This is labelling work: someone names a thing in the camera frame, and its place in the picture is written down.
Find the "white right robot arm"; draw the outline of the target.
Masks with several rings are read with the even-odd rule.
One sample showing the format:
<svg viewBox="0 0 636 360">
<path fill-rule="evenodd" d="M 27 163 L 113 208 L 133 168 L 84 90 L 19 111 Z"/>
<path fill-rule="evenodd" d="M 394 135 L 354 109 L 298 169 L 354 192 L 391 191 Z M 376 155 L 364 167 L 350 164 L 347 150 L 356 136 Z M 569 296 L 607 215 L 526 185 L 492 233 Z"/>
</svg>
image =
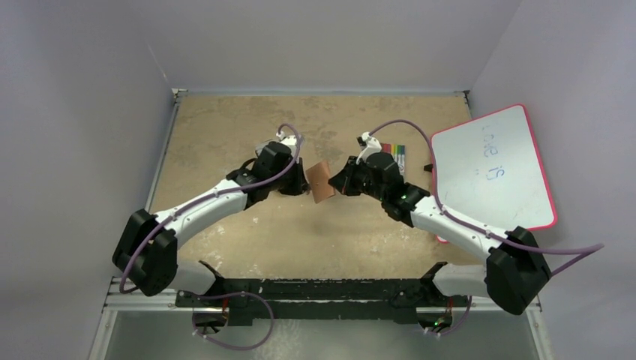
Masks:
<svg viewBox="0 0 636 360">
<path fill-rule="evenodd" d="M 436 270 L 421 285 L 422 298 L 430 305 L 449 296 L 480 296 L 521 315 L 552 277 L 528 229 L 468 227 L 469 217 L 453 219 L 433 194 L 404 180 L 390 154 L 372 154 L 367 160 L 351 156 L 328 183 L 344 196 L 379 200 L 391 219 L 433 233 L 481 260 L 481 265 L 448 263 Z"/>
</svg>

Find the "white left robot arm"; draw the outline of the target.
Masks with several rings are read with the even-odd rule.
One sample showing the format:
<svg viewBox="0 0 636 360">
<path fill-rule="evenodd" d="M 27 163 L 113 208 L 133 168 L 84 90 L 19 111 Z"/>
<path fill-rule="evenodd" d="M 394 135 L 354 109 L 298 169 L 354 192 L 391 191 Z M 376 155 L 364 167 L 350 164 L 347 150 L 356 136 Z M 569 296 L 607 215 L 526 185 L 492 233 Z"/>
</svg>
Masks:
<svg viewBox="0 0 636 360">
<path fill-rule="evenodd" d="M 122 271 L 120 291 L 155 296 L 166 289 L 194 293 L 206 307 L 221 302 L 224 287 L 205 261 L 179 261 L 179 249 L 218 221 L 249 209 L 272 191 L 297 196 L 308 189 L 299 136 L 265 143 L 257 156 L 233 170 L 212 189 L 155 214 L 145 209 L 128 219 L 112 255 Z"/>
</svg>

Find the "pink leather card holder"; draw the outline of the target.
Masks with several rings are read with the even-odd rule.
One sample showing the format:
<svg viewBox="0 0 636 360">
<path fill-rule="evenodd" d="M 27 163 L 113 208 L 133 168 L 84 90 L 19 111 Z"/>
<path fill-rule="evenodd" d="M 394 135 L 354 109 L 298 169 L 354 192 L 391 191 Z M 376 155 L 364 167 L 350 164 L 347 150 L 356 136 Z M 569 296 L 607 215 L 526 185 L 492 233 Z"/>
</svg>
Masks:
<svg viewBox="0 0 636 360">
<path fill-rule="evenodd" d="M 329 184 L 332 174 L 328 161 L 322 160 L 308 168 L 305 177 L 315 203 L 321 203 L 335 195 L 335 189 Z"/>
</svg>

